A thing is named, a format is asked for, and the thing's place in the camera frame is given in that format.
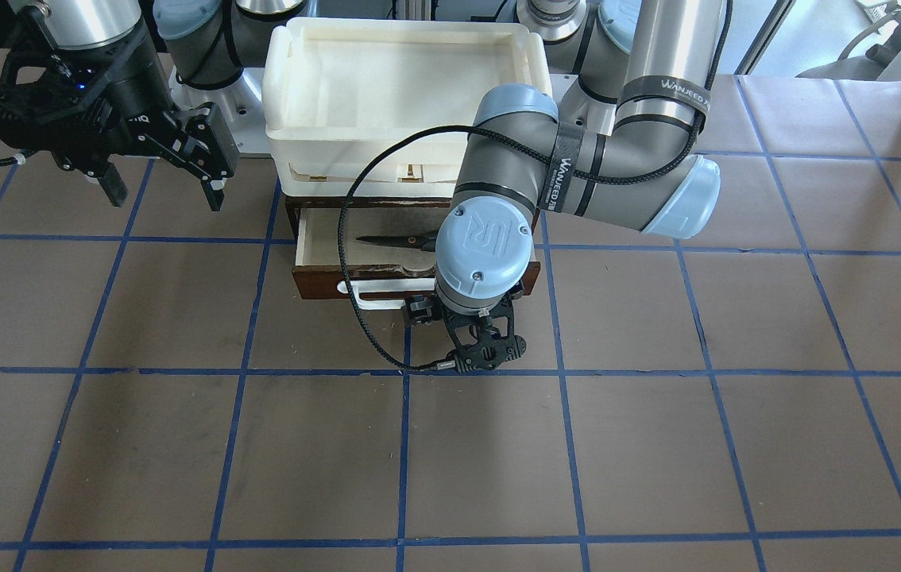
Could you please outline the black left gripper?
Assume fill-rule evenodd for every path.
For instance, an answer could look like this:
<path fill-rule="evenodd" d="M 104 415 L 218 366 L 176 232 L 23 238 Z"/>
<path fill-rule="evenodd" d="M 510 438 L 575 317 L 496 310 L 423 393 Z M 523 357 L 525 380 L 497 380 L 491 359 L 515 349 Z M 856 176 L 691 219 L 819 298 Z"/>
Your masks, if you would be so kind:
<path fill-rule="evenodd" d="M 448 308 L 433 292 L 418 294 L 404 298 L 403 316 L 410 327 L 429 323 L 443 323 L 446 326 Z"/>

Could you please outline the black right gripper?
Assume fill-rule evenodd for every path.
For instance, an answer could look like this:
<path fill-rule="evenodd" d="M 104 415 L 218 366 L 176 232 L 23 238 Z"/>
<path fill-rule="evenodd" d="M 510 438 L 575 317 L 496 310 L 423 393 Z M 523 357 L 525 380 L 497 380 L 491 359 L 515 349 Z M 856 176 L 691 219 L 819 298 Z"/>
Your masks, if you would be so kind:
<path fill-rule="evenodd" d="M 178 107 L 168 93 L 166 76 L 153 48 L 136 48 L 106 87 L 105 96 L 121 115 L 131 142 L 125 155 L 159 157 L 201 181 L 212 211 L 224 203 L 226 179 L 235 175 L 239 151 L 215 102 L 192 109 Z M 95 181 L 114 207 L 130 194 L 116 166 L 106 163 Z"/>

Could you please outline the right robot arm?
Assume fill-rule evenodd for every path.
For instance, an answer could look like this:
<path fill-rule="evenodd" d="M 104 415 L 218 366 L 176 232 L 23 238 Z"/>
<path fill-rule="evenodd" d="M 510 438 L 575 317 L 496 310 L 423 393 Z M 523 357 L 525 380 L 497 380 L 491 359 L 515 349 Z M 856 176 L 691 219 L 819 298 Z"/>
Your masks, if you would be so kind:
<path fill-rule="evenodd" d="M 196 178 L 213 211 L 263 126 L 270 35 L 310 1 L 14 1 L 0 76 L 0 140 L 51 153 L 120 207 L 113 156 L 161 158 Z"/>

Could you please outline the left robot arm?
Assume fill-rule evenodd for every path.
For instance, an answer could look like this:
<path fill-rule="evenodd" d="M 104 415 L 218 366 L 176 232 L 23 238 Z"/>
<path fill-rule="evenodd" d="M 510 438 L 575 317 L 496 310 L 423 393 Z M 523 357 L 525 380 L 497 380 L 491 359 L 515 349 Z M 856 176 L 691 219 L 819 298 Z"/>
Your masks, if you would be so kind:
<path fill-rule="evenodd" d="M 484 95 L 432 243 L 435 292 L 409 298 L 410 323 L 498 316 L 541 211 L 686 239 L 716 206 L 720 169 L 694 146 L 730 1 L 520 1 L 516 19 L 573 87 L 560 102 L 523 84 Z"/>

